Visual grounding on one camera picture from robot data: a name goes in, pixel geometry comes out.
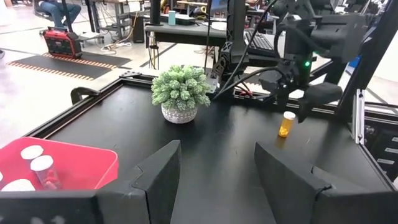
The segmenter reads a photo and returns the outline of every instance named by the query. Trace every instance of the red plastic bin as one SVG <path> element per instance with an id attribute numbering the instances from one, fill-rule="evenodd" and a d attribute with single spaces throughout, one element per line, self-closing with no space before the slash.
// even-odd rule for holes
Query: red plastic bin
<path id="1" fill-rule="evenodd" d="M 3 185 L 17 179 L 28 179 L 37 190 L 43 190 L 36 174 L 21 157 L 21 151 L 33 145 L 42 146 L 43 155 L 53 157 L 62 190 L 100 189 L 118 178 L 119 161 L 114 151 L 26 137 L 0 149 Z"/>

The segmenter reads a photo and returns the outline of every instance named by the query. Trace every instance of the jeans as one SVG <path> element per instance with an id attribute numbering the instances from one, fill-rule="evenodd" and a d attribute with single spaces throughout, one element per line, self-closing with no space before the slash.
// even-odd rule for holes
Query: jeans
<path id="1" fill-rule="evenodd" d="M 66 20 L 62 22 L 62 19 L 65 16 L 65 11 L 63 10 L 62 3 L 54 0 L 44 1 L 41 3 L 40 8 L 43 11 L 51 14 L 54 20 L 55 27 L 64 28 L 65 26 L 67 26 Z M 75 19 L 79 15 L 81 7 L 76 4 L 67 3 L 67 9 L 69 12 L 70 22 L 73 23 L 73 21 L 75 21 Z"/>

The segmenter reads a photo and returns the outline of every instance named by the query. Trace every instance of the keyboard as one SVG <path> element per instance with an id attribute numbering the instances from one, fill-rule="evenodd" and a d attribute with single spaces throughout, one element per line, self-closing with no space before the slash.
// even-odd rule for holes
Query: keyboard
<path id="1" fill-rule="evenodd" d="M 251 29 L 244 31 L 244 41 L 246 45 L 249 43 L 250 38 L 253 35 L 253 31 Z M 271 43 L 266 39 L 264 34 L 256 34 L 253 39 L 253 42 L 248 49 L 250 54 L 261 55 L 266 57 L 275 57 L 274 48 Z"/>

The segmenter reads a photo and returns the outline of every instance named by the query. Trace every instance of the red generator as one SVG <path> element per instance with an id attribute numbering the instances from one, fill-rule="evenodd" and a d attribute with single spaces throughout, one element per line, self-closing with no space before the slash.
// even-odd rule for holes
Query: red generator
<path id="1" fill-rule="evenodd" d="M 49 27 L 43 33 L 49 53 L 57 57 L 80 58 L 83 55 L 79 43 L 79 36 L 68 29 Z"/>

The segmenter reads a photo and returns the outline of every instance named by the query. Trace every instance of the white bottle cap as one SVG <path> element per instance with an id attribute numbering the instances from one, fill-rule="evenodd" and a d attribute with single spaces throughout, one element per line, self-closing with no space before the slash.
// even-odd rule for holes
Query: white bottle cap
<path id="1" fill-rule="evenodd" d="M 1 189 L 1 191 L 3 192 L 35 191 L 35 187 L 29 180 L 19 179 L 8 183 Z"/>
<path id="2" fill-rule="evenodd" d="M 44 149 L 42 146 L 34 145 L 26 147 L 24 150 L 21 151 L 21 157 L 23 159 L 31 160 L 39 157 L 43 154 Z"/>
<path id="3" fill-rule="evenodd" d="M 294 119 L 294 118 L 296 118 L 296 114 L 294 114 L 293 112 L 290 112 L 290 111 L 286 111 L 284 113 L 284 118 L 286 118 L 286 119 Z"/>
<path id="4" fill-rule="evenodd" d="M 54 160 L 51 156 L 39 156 L 38 158 L 32 160 L 30 163 L 30 169 L 35 172 L 43 171 L 50 168 L 53 163 Z"/>

